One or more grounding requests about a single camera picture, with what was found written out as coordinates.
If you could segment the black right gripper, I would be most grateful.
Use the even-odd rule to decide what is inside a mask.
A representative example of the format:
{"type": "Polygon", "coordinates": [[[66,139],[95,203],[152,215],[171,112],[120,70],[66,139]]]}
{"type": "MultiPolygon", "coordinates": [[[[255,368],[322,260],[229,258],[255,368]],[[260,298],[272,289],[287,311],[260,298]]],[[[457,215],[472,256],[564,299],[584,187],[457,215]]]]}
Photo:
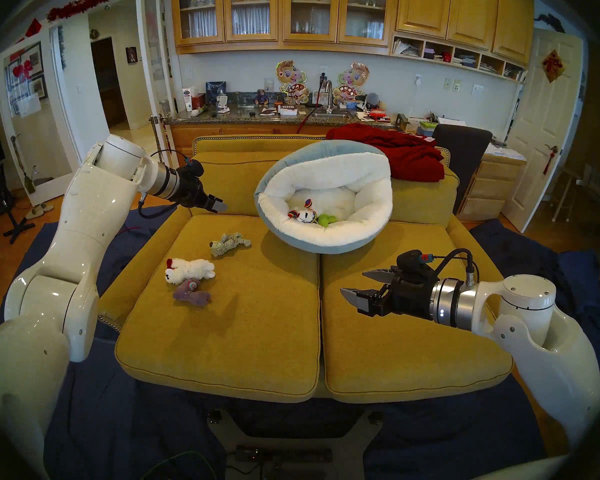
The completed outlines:
{"type": "Polygon", "coordinates": [[[406,273],[399,269],[373,269],[363,276],[381,283],[389,283],[381,299],[377,289],[341,288],[343,298],[359,314],[385,316],[389,313],[413,317],[431,317],[431,296],[436,285],[436,273],[406,273]]]}

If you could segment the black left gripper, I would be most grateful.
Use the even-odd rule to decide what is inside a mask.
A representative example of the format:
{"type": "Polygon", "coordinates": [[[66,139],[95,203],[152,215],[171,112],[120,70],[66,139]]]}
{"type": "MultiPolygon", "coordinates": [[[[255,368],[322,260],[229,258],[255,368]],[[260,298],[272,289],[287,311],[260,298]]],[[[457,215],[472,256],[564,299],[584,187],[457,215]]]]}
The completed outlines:
{"type": "Polygon", "coordinates": [[[211,213],[224,213],[228,205],[212,194],[206,194],[200,177],[203,173],[177,173],[179,184],[176,204],[186,208],[197,207],[211,213]]]}

